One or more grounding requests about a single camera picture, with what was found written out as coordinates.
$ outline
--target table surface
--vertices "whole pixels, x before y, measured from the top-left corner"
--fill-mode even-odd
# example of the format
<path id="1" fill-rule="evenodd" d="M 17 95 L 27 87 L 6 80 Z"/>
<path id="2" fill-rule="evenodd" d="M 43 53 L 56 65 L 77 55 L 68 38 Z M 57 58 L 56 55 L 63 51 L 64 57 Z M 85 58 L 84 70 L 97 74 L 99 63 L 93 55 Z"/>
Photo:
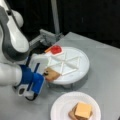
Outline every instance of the table surface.
<path id="1" fill-rule="evenodd" d="M 86 37 L 68 33 L 58 42 L 86 53 L 90 60 L 88 79 L 80 81 L 77 91 L 93 97 L 100 106 L 101 120 L 120 116 L 120 50 Z M 50 120 L 54 101 L 63 93 L 46 89 L 34 102 L 19 97 L 12 87 L 0 87 L 0 120 Z"/>

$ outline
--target white tray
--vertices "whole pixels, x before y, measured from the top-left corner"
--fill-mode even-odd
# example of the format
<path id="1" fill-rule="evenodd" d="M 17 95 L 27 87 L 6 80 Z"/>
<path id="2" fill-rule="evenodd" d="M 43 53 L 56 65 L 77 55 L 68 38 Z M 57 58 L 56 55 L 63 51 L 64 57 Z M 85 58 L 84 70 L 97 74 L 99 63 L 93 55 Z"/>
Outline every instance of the white tray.
<path id="1" fill-rule="evenodd" d="M 77 82 L 88 73 L 90 67 L 87 55 L 73 47 L 62 47 L 62 53 L 53 55 L 48 52 L 46 56 L 49 57 L 48 67 L 61 74 L 52 82 L 54 84 L 67 85 Z"/>

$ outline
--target white round plate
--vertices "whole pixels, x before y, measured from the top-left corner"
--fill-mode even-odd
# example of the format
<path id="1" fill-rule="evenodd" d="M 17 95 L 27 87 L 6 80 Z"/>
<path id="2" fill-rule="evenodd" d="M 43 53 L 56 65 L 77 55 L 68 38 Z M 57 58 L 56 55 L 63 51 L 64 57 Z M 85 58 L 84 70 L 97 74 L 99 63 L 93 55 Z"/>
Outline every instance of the white round plate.
<path id="1" fill-rule="evenodd" d="M 78 102 L 92 106 L 93 114 L 89 120 L 101 120 L 101 111 L 96 101 L 89 95 L 81 92 L 70 92 L 59 97 L 52 106 L 51 120 L 71 120 L 68 113 Z"/>
<path id="2" fill-rule="evenodd" d="M 67 84 L 72 84 L 74 82 L 77 82 L 81 80 L 88 73 L 88 70 L 90 67 L 90 62 L 89 62 L 87 55 L 83 51 L 73 48 L 73 47 L 62 47 L 62 53 L 58 55 L 53 55 L 51 52 L 48 52 L 46 56 L 48 56 L 50 59 L 51 57 L 58 59 L 58 63 L 61 61 L 69 62 L 68 60 L 72 58 L 76 58 L 76 59 L 77 57 L 80 58 L 78 69 L 74 72 L 70 72 L 70 74 L 61 75 L 57 80 L 53 81 L 54 84 L 67 85 Z"/>

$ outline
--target red object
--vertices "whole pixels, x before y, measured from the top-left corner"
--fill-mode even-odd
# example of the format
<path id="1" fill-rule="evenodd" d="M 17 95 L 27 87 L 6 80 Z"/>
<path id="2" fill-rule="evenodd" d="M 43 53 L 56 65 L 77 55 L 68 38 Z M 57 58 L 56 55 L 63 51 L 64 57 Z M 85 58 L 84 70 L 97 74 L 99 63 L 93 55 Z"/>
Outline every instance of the red object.
<path id="1" fill-rule="evenodd" d="M 53 47 L 51 47 L 52 54 L 57 54 L 62 52 L 62 48 L 59 45 L 54 45 Z"/>

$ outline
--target plate rim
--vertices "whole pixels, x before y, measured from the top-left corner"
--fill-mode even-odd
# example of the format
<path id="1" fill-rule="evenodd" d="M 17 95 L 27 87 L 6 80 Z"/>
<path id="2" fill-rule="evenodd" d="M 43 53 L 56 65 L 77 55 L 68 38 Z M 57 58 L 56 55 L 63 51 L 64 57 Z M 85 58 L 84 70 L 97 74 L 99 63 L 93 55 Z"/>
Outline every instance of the plate rim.
<path id="1" fill-rule="evenodd" d="M 101 110 L 100 110 L 100 107 L 98 105 L 98 103 L 96 102 L 96 100 L 94 98 L 92 98 L 90 95 L 86 94 L 86 93 L 83 93 L 83 92 L 77 92 L 77 91 L 73 91 L 73 92 L 68 92 L 68 93 L 65 93 L 63 95 L 61 95 L 60 97 L 58 97 L 55 102 L 53 103 L 52 107 L 51 107 L 51 112 L 50 112 L 50 120 L 54 120 L 52 119 L 52 114 L 53 114 L 53 110 L 54 110 L 54 107 L 55 107 L 55 104 L 64 96 L 66 95 L 70 95 L 70 94 L 83 94 L 87 97 L 89 97 L 90 99 L 92 99 L 94 101 L 94 103 L 96 104 L 97 108 L 98 108 L 98 111 L 99 111 L 99 119 L 98 120 L 101 120 Z"/>

